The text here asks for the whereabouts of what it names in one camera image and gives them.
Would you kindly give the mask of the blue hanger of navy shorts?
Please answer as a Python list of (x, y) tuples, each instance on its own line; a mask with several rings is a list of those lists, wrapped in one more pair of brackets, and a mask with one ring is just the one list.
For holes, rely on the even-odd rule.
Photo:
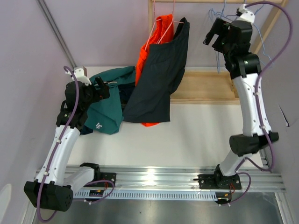
[(229, 21), (231, 21), (230, 18), (235, 17), (234, 14), (224, 14), (226, 4), (227, 4), (227, 1), (225, 0), (221, 11), (215, 11), (213, 8), (208, 10), (208, 18), (209, 18), (211, 24), (213, 24), (215, 19), (217, 19), (217, 18), (221, 18), (221, 19), (225, 18), (225, 19), (228, 19)]

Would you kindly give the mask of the navy blue shorts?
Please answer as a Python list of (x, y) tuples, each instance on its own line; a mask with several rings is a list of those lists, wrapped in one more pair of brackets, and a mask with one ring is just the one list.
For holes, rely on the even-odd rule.
[(123, 121), (123, 110), (134, 88), (133, 84), (111, 87), (108, 99), (91, 104), (87, 111), (88, 118), (80, 134), (87, 135), (98, 131), (111, 135), (119, 132)]

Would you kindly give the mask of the teal green shorts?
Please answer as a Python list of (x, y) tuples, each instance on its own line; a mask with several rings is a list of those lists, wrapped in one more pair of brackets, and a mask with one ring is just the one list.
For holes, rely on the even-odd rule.
[(110, 97), (90, 105), (85, 127), (88, 130), (105, 134), (115, 134), (123, 121), (121, 100), (127, 102), (135, 88), (136, 70), (134, 66), (114, 68), (90, 77), (90, 81), (99, 89), (96, 78), (101, 78), (109, 87)]

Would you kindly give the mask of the blue hanger of teal shorts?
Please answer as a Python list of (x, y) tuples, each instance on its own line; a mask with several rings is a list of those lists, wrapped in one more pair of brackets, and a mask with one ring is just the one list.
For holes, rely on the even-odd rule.
[(215, 59), (216, 59), (217, 73), (220, 73), (220, 71), (221, 71), (220, 53), (217, 51), (215, 52)]

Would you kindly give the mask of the pink hanger of grey shorts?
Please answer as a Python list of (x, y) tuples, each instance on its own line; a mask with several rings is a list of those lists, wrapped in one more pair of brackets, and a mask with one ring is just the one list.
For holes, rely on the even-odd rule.
[(171, 26), (173, 25), (173, 23), (178, 23), (178, 24), (183, 24), (184, 22), (181, 22), (181, 21), (175, 21), (174, 20), (174, 12), (175, 12), (175, 0), (172, 1), (173, 4), (172, 4), (172, 20), (170, 22), (170, 24), (168, 25), (167, 29), (163, 32), (163, 35), (161, 36), (161, 38), (159, 39), (159, 41), (157, 42), (157, 44), (160, 44), (161, 41), (163, 40), (164, 36), (167, 34), (168, 30), (171, 28)]

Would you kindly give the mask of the orange shorts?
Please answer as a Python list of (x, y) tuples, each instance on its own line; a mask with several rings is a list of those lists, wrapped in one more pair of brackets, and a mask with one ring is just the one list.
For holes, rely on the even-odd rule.
[[(163, 32), (167, 29), (168, 25), (170, 24), (170, 22), (172, 20), (171, 14), (161, 15), (159, 17), (161, 18), (161, 21), (160, 21), (159, 28), (157, 28), (155, 31), (155, 35), (156, 35), (155, 42), (151, 42), (149, 47), (152, 44), (157, 44), (157, 42), (163, 35)], [(171, 28), (168, 30), (167, 34), (164, 36), (163, 40), (161, 41), (161, 44), (172, 41), (173, 36), (174, 36), (174, 26), (172, 25)], [(142, 70), (145, 66), (145, 62), (146, 62), (148, 54), (150, 52), (149, 47), (146, 51), (144, 50), (144, 45), (141, 47), (139, 59), (138, 59), (137, 65), (136, 65), (135, 85), (138, 85), (138, 82), (142, 75)]]

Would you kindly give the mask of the dark grey shorts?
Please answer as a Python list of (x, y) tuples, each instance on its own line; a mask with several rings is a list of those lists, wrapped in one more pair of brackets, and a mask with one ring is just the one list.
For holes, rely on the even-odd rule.
[(123, 112), (125, 122), (170, 121), (171, 94), (184, 76), (189, 31), (190, 23), (183, 17), (171, 41), (149, 45), (141, 77)]

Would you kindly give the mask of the pink hanger of orange shorts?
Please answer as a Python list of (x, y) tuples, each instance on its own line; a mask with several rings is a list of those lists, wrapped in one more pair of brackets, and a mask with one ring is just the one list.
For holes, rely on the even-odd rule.
[(156, 1), (148, 1), (148, 13), (149, 13), (149, 37), (144, 45), (144, 50), (146, 51), (150, 46), (151, 42), (155, 42), (155, 31), (159, 28), (161, 18), (156, 17)]

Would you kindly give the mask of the light blue wire hanger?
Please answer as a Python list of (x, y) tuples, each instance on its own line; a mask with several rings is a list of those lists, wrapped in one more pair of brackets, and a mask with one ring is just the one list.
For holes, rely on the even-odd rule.
[(272, 56), (265, 44), (267, 35), (269, 34), (269, 32), (266, 33), (268, 25), (265, 29), (263, 26), (264, 23), (267, 22), (268, 14), (271, 14), (273, 7), (266, 4), (261, 4), (252, 9), (254, 9), (256, 18), (253, 24), (255, 37), (252, 39), (253, 42), (250, 49), (254, 54), (257, 54), (260, 57), (261, 66), (264, 68), (265, 65), (272, 59)]

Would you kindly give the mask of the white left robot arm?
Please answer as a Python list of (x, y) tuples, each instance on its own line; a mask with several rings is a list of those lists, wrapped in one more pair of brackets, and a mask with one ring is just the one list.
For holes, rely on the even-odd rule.
[(49, 154), (34, 181), (27, 181), (24, 192), (36, 208), (67, 211), (73, 196), (83, 186), (98, 186), (101, 172), (98, 164), (85, 162), (79, 169), (64, 177), (75, 142), (87, 120), (91, 104), (109, 98), (109, 87), (100, 77), (86, 85), (72, 81), (66, 85), (66, 99), (57, 116), (55, 136)]

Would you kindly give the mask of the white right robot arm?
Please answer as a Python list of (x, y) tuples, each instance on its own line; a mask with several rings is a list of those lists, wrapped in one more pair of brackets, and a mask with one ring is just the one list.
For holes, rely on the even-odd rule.
[(249, 51), (252, 24), (216, 18), (203, 43), (208, 45), (214, 35), (218, 37), (212, 47), (224, 56), (225, 67), (239, 96), (243, 120), (243, 133), (229, 138), (231, 150), (214, 171), (214, 185), (224, 188), (239, 179), (237, 171), (245, 161), (278, 141), (279, 135), (272, 131), (265, 113), (259, 57)]

